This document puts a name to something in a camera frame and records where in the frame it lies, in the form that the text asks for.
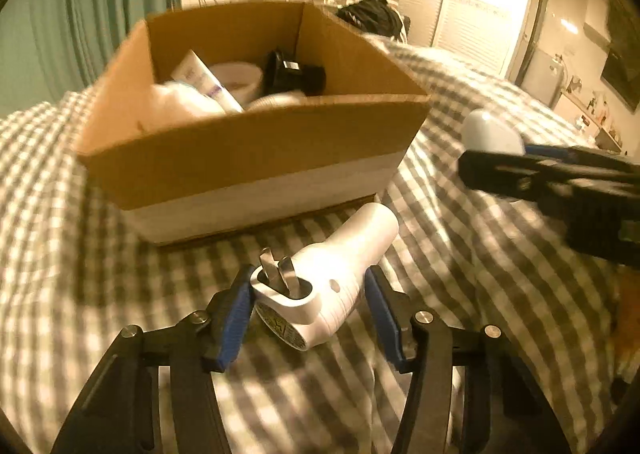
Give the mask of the brown cardboard box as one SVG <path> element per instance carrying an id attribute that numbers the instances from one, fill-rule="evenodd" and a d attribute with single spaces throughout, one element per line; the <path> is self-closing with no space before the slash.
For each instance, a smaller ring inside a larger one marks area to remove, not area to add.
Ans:
<path id="1" fill-rule="evenodd" d="M 322 67 L 318 95 L 201 119 L 153 108 L 189 52 L 264 66 L 278 49 Z M 369 199 L 427 112 L 408 69 L 325 9 L 226 3 L 138 22 L 96 83 L 76 153 L 140 237 L 166 245 Z"/>

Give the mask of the white hair dryer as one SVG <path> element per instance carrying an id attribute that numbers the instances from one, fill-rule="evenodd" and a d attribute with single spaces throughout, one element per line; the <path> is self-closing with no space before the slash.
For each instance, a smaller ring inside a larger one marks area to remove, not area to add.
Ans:
<path id="1" fill-rule="evenodd" d="M 398 220 L 389 208 L 378 203 L 362 205 L 326 240 L 294 254 L 296 296 L 273 289 L 264 269 L 257 268 L 250 284 L 262 322 L 299 351 L 328 341 L 354 309 L 364 274 L 381 261 L 398 230 Z"/>

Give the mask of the white cream tube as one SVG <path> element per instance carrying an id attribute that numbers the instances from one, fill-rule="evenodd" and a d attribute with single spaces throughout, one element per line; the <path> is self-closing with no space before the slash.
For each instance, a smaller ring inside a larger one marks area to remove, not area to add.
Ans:
<path id="1" fill-rule="evenodd" d="M 226 113 L 243 112 L 241 104 L 235 100 L 193 50 L 189 50 L 175 70 L 171 72 L 171 78 L 175 82 L 193 87 L 203 96 L 214 100 Z"/>

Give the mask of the grey checkered bed quilt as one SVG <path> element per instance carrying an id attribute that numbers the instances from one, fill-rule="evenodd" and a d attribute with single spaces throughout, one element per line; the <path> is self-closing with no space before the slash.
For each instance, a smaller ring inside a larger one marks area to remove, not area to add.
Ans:
<path id="1" fill-rule="evenodd" d="M 618 266 L 579 255 L 537 208 L 471 191 L 457 174 L 461 126 L 484 109 L 533 143 L 575 129 L 449 52 L 386 43 L 430 91 L 431 110 L 380 200 L 399 234 L 382 266 L 396 289 L 449 325 L 501 327 L 518 346 L 576 453 L 613 414 L 616 379 L 639 368 L 639 291 Z M 153 330 L 203 307 L 263 247 L 291 254 L 346 211 L 200 245 L 140 240 L 73 153 L 94 92 L 70 92 L 1 122 L 1 406 L 48 452 L 122 326 Z M 378 350 L 359 305 L 323 346 L 298 352 L 254 320 L 239 358 L 214 376 L 237 453 L 386 453 L 408 380 Z"/>

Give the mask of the black small device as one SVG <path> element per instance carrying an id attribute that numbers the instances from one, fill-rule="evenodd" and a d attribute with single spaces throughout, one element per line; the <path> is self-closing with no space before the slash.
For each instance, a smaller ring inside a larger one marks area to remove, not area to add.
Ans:
<path id="1" fill-rule="evenodd" d="M 300 90 L 306 96 L 317 96 L 325 88 L 326 70 L 323 66 L 300 63 L 280 49 L 269 55 L 264 70 L 264 92 L 267 95 Z"/>

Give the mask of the large green curtain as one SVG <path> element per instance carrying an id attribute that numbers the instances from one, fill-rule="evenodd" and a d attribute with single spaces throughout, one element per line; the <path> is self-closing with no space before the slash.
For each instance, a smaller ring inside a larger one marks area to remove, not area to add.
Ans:
<path id="1" fill-rule="evenodd" d="M 80 92 L 149 14 L 180 0 L 7 0 L 1 9 L 1 113 Z"/>

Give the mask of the chair with black clothes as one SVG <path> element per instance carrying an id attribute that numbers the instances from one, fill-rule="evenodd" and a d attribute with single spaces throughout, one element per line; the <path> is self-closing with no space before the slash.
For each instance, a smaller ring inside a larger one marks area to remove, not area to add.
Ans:
<path id="1" fill-rule="evenodd" d="M 338 8 L 336 16 L 360 32 L 408 42 L 405 18 L 389 0 L 360 0 Z"/>

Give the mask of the grey white sock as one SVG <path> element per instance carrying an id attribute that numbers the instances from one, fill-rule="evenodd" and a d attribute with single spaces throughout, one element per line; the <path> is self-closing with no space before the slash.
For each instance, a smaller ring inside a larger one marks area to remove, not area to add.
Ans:
<path id="1" fill-rule="evenodd" d="M 194 87 L 168 82 L 151 87 L 149 111 L 141 126 L 145 131 L 155 131 L 224 115 L 226 111 L 214 99 Z"/>

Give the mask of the white rounded bottle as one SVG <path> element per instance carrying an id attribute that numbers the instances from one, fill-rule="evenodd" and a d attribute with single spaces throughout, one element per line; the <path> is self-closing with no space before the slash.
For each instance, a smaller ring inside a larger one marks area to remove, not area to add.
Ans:
<path id="1" fill-rule="evenodd" d="M 524 155 L 521 135 L 502 119 L 486 110 L 474 110 L 463 121 L 461 141 L 465 150 Z"/>

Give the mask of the white tape roll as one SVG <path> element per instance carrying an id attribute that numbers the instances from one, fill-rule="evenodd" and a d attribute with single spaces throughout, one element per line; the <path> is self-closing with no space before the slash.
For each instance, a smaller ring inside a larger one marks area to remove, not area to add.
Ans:
<path id="1" fill-rule="evenodd" d="M 264 91 L 264 74 L 256 64 L 235 61 L 214 64 L 209 68 L 242 107 L 262 96 Z"/>

